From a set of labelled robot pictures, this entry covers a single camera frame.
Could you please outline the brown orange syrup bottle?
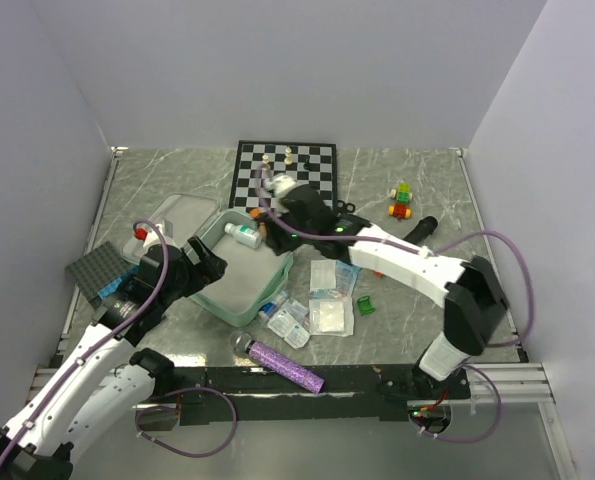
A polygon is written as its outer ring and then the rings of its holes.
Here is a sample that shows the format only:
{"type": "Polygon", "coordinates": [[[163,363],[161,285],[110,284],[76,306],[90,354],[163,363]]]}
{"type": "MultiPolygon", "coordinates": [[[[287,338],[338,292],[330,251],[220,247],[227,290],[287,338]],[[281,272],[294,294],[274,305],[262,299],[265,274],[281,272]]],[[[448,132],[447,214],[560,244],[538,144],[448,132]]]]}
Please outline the brown orange syrup bottle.
{"type": "Polygon", "coordinates": [[[255,208],[249,212],[249,217],[256,223],[257,231],[262,241],[265,242],[267,237],[266,212],[263,209],[255,208]]]}

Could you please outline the white medicine bottle green label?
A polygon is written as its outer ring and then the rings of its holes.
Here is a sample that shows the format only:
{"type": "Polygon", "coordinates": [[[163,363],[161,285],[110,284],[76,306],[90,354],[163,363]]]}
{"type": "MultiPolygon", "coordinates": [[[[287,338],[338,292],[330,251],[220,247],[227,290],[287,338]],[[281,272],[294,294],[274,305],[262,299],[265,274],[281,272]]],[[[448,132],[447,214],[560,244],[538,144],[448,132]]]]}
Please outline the white medicine bottle green label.
{"type": "Polygon", "coordinates": [[[230,235],[236,242],[251,249],[257,249],[262,242],[261,234],[257,230],[245,225],[227,223],[224,226],[224,232],[230,235]]]}

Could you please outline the blue white bandage roll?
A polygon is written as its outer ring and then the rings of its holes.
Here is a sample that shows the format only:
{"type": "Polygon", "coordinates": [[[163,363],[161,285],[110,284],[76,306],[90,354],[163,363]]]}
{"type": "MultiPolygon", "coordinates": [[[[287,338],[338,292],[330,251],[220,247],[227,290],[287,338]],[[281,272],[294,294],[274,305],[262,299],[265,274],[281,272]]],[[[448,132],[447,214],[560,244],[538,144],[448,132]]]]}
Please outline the blue white bandage roll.
{"type": "Polygon", "coordinates": [[[270,301],[261,306],[258,311],[258,317],[262,322],[268,321],[279,307],[288,299],[285,291],[278,292],[270,301]]]}

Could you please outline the clear plaster strip packet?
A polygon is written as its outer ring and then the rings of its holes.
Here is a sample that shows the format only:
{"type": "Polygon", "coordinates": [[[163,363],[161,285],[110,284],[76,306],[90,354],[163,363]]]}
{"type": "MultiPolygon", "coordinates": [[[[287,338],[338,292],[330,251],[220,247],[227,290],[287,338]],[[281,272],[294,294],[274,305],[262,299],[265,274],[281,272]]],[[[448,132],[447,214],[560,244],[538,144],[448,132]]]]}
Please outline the clear plaster strip packet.
{"type": "Polygon", "coordinates": [[[312,260],[310,264],[310,290],[333,290],[336,288],[336,261],[312,260]]]}

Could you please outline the blue white mask packet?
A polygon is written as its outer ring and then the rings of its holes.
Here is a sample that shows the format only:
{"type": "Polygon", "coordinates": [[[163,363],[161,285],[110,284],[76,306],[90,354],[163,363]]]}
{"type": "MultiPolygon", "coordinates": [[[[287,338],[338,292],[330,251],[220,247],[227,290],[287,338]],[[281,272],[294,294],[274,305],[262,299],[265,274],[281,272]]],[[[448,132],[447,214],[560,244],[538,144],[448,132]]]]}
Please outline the blue white mask packet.
{"type": "Polygon", "coordinates": [[[361,269],[339,260],[335,261],[335,290],[340,294],[351,296],[361,269]]]}

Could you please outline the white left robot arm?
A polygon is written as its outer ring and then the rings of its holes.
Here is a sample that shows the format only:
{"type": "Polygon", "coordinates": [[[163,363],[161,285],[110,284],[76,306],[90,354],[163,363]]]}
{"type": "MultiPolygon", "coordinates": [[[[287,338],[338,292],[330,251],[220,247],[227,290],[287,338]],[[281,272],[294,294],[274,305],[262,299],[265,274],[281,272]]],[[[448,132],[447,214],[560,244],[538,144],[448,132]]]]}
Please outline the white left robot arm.
{"type": "Polygon", "coordinates": [[[0,427],[0,479],[67,479],[76,459],[129,407],[174,395],[175,365],[138,347],[168,308],[219,281],[227,263],[199,238],[155,243],[106,296],[41,391],[0,427]]]}

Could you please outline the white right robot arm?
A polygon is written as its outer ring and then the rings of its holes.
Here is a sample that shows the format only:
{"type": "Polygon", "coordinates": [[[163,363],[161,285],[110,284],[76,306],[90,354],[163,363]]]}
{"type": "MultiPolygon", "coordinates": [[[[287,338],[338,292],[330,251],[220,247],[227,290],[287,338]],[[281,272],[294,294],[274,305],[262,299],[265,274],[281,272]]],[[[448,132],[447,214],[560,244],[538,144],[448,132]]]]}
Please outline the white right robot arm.
{"type": "Polygon", "coordinates": [[[325,258],[386,275],[425,295],[444,312],[443,327],[417,360],[416,392],[435,398],[453,372],[479,356],[508,310],[491,263],[443,256],[395,237],[376,224],[327,206],[312,186],[286,174],[257,172],[265,241],[275,254],[306,244],[325,258]]]}

